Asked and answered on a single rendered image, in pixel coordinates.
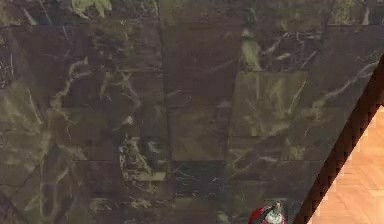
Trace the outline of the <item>red fire extinguisher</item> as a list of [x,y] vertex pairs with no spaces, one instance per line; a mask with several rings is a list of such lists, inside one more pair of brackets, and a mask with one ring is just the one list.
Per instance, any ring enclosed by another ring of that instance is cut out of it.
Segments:
[[280,202],[256,208],[248,218],[247,224],[286,224],[286,217]]

